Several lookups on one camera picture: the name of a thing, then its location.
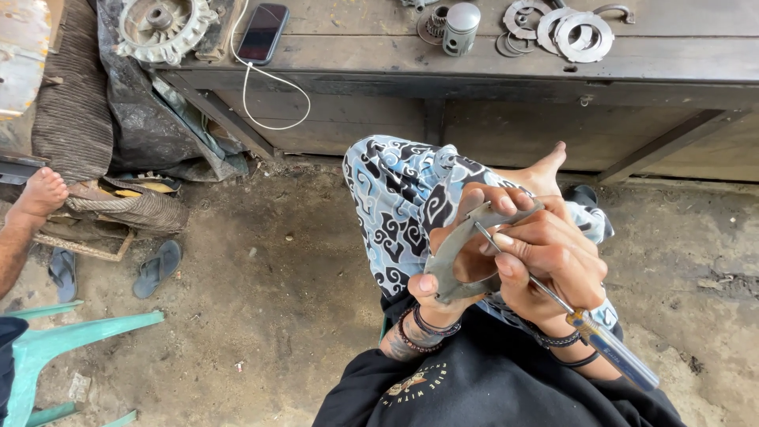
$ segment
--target concrete floor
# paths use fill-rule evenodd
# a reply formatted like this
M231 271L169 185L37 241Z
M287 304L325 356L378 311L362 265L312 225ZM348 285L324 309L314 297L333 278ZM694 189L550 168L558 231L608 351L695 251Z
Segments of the concrete floor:
M69 400L79 372L93 379L88 401L60 426L95 427L132 409L135 426L309 425L348 361L380 332L380 292L336 172L186 185L181 279L146 300L132 296L131 283L162 241L135 243L117 264L79 257L85 304L33 327L152 310L166 320L54 359L36 405ZM661 376L688 425L753 425L759 198L617 187L600 195L616 228L602 254L626 343ZM48 253L34 250L0 308L55 302Z

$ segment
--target gear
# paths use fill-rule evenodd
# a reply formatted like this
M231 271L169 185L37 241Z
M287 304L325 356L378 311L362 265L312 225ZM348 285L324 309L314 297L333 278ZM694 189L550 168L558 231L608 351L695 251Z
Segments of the gear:
M118 21L117 54L178 65L219 16L206 0L127 0Z

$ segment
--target tattooed arm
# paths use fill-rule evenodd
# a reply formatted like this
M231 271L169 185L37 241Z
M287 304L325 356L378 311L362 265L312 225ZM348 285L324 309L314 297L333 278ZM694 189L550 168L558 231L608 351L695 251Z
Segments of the tattooed arm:
M423 305L420 307L419 314L425 322L441 329L450 324L454 324L458 318L461 317L461 314L456 313L435 312ZM401 322L403 322L403 331L406 333L406 337L408 337L412 343L420 347L433 347L442 341L442 337L423 332L414 321L414 315L409 313L399 320L398 323L385 334L382 343L379 344L379 349L390 359L407 362L422 354L418 351L412 350L401 339L401 334L398 333L398 324Z

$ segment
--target green plastic chair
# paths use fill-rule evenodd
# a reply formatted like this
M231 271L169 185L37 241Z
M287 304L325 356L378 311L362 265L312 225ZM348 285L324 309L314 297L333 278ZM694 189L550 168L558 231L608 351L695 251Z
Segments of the green plastic chair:
M66 302L47 307L29 308L3 316L29 320L69 312L83 301ZM3 427L39 427L77 413L74 402L32 413L37 377L43 367L59 354L114 335L163 321L163 313L87 321L44 331L27 330L13 342L15 377L8 401L8 416Z

